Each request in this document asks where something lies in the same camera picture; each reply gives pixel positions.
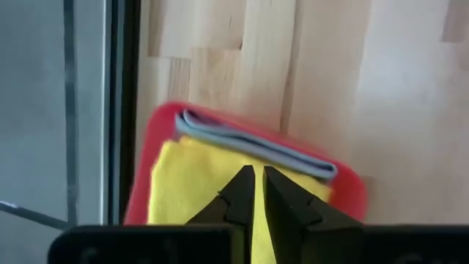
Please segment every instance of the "grout line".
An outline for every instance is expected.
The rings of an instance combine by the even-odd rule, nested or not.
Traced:
[[[65,230],[70,227],[70,224],[66,221],[56,219],[52,216],[47,216],[43,213],[38,213],[33,210],[25,209],[5,201],[0,201],[0,211],[21,217],[22,219],[36,222],[38,224],[56,228],[58,230]]]
[[[78,124],[76,102],[75,0],[64,1],[64,71],[65,71],[65,137],[67,159],[67,221],[78,222]]]

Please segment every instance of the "folded cloth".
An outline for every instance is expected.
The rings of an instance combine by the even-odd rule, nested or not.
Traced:
[[[330,180],[337,175],[334,164],[232,128],[194,111],[184,110],[175,118],[178,132],[193,138],[264,158],[314,177]]]
[[[165,142],[152,169],[148,207],[149,224],[185,224],[215,199],[218,192],[244,165],[253,165],[256,193],[251,262],[275,263],[265,218],[262,176],[268,163],[183,136]],[[297,184],[327,201],[330,189],[314,178],[276,168]]]

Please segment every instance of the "wooden countertop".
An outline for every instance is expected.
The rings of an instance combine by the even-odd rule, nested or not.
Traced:
[[[326,150],[372,223],[468,223],[469,1],[143,0],[137,145],[187,100]]]

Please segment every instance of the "yellow cloth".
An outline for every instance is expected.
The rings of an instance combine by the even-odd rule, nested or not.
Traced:
[[[185,224],[212,201],[244,165],[256,175],[251,262],[275,263],[265,218],[262,176],[265,161],[184,136],[165,142],[152,169],[149,224]],[[276,168],[291,180],[327,201],[330,189],[308,175]]]

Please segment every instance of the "gray cloth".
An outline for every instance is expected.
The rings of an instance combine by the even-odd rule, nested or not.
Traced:
[[[175,122],[179,133],[195,139],[239,150],[324,180],[331,180],[337,175],[336,166],[327,161],[270,142],[191,110],[177,114]]]

